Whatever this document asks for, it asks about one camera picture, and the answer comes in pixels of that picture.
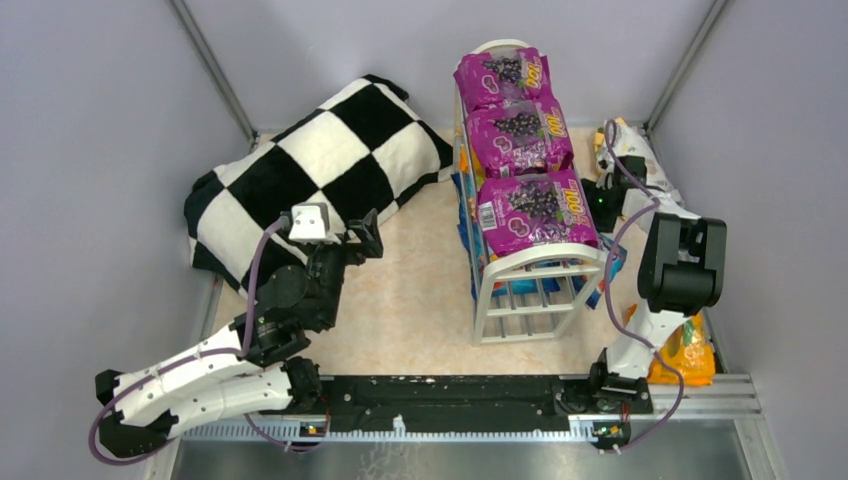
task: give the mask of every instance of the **white wire rack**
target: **white wire rack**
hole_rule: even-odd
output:
[[[473,53],[527,46],[520,40],[496,40],[481,45]],[[471,142],[465,129],[467,114],[459,92],[456,93],[455,103],[454,152],[458,158],[464,146],[470,167]],[[474,291],[477,293],[473,312],[474,344],[559,338],[600,283],[606,254],[582,244],[560,243],[538,245],[489,262],[488,245],[472,215],[476,201],[468,201],[468,191],[478,191],[473,168],[470,167],[469,172],[458,171],[461,180],[460,201],[466,207],[465,224],[471,250],[469,256]],[[484,252],[477,251],[475,237],[480,238]],[[579,293],[574,291],[570,278],[576,275],[587,277]],[[548,278],[554,279],[559,291],[546,291],[545,287],[550,282],[544,280]],[[524,294],[515,292],[514,282],[527,280],[535,282],[536,291]],[[505,294],[493,295],[495,284],[498,283],[504,286]]]

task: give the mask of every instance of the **checkered pillow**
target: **checkered pillow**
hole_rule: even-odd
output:
[[[372,208],[384,222],[428,183],[448,179],[451,147],[404,103],[408,94],[367,75],[297,124],[234,163],[195,182],[185,203],[191,265],[247,295],[263,230],[301,202],[324,202],[330,229]],[[260,285],[278,268],[303,264],[297,244],[268,242]]]

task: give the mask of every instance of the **beige floor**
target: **beige floor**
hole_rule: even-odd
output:
[[[593,169],[593,129],[570,130],[578,170]],[[583,309],[559,340],[471,345],[468,257],[456,230],[453,183],[425,187],[380,227],[385,256],[347,270],[336,328],[309,333],[301,353],[322,374],[565,374],[585,373],[615,339],[606,307]],[[627,232],[627,262],[613,282],[619,312],[637,299],[636,272],[645,235]],[[215,329],[245,310],[225,287]]]

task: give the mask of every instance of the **purple snack bag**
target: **purple snack bag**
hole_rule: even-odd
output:
[[[553,96],[548,59],[532,47],[465,55],[453,76],[468,113]]]
[[[598,247],[598,234],[574,170],[488,179],[477,219],[497,256],[535,245],[582,243]]]
[[[466,129],[487,178],[553,172],[574,158],[562,109],[553,97],[477,110],[468,115]]]

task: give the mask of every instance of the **gray wall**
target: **gray wall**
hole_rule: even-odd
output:
[[[164,1],[2,2],[0,477],[139,474],[88,454],[94,375],[188,346],[182,202],[246,149],[189,45]]]
[[[463,54],[519,38],[551,56],[572,125],[644,120],[711,0],[190,0],[260,130],[279,130],[357,76],[410,92],[435,126],[453,126],[451,73]]]
[[[698,213],[727,221],[715,318],[791,478],[845,478],[848,3],[739,1],[657,135]]]

